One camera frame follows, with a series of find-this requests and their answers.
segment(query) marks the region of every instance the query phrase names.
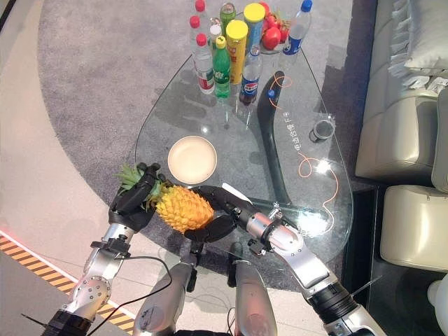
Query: pepsi bottle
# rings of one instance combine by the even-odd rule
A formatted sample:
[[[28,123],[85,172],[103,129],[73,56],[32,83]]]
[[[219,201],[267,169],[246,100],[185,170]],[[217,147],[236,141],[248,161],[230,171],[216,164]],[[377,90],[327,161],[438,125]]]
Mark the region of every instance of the pepsi bottle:
[[[244,105],[249,105],[257,99],[258,80],[262,69],[260,46],[252,45],[244,63],[241,91],[239,92],[239,100]]]

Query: green bottle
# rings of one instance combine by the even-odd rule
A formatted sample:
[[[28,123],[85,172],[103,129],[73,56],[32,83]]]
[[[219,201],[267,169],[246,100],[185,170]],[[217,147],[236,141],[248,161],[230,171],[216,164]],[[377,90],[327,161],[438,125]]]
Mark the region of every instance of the green bottle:
[[[225,37],[216,38],[216,54],[213,58],[215,95],[227,98],[230,94],[230,56],[225,47]]]

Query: robotic arm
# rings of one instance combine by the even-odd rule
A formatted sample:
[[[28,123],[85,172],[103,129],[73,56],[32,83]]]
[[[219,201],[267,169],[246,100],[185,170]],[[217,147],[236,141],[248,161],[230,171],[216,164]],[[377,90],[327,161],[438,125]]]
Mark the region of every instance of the robotic arm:
[[[90,245],[92,252],[84,266],[84,274],[73,288],[69,302],[64,304],[45,327],[43,336],[85,336],[95,314],[111,296],[115,275],[123,258],[129,256],[130,241],[135,233],[147,226],[153,211],[145,211],[141,203],[148,196],[156,180],[158,164],[147,167],[139,164],[144,175],[131,189],[119,190],[109,209],[109,228],[101,241]]]
[[[231,217],[221,231],[239,226],[256,239],[252,251],[260,256],[263,250],[271,251],[287,264],[303,297],[330,336],[386,336],[365,308],[354,301],[337,277],[307,248],[295,228],[280,219],[268,218],[250,202],[222,188],[202,186],[195,191],[209,200],[214,209],[222,209]],[[215,235],[212,229],[214,225],[211,222],[204,229],[188,230],[185,236],[203,242],[218,240],[219,234]]]

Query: sofa armrest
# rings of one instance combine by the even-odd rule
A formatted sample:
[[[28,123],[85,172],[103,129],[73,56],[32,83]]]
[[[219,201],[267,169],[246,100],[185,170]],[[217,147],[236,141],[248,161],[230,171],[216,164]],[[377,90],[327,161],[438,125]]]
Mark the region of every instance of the sofa armrest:
[[[448,89],[440,92],[437,101],[437,139],[431,181],[438,190],[448,193]]]

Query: glass table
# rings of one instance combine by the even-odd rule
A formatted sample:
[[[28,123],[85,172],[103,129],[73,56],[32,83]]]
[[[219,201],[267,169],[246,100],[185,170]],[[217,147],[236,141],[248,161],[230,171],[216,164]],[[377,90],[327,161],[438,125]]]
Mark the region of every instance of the glass table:
[[[228,99],[202,94],[193,60],[188,58],[143,124],[135,160],[159,162],[168,179],[182,184],[169,172],[168,152],[183,137],[204,137],[215,147],[218,163],[201,184],[228,183],[262,212],[268,214],[277,208],[301,231],[308,247],[328,262],[344,248],[351,229],[349,180],[336,137],[320,142],[312,137],[317,122],[327,120],[334,125],[334,120],[326,111],[304,53],[285,76],[276,73],[278,58],[279,54],[262,55],[258,96],[249,106],[239,102],[239,85],[231,85]],[[271,88],[274,95],[270,98]],[[168,239],[161,238],[162,231],[167,230],[152,227],[146,235],[164,247],[169,241],[180,241],[177,232],[169,233]],[[212,244],[257,265],[284,269],[271,253],[255,257],[248,248],[250,238],[238,228]],[[242,251],[232,250],[235,242],[241,243]]]

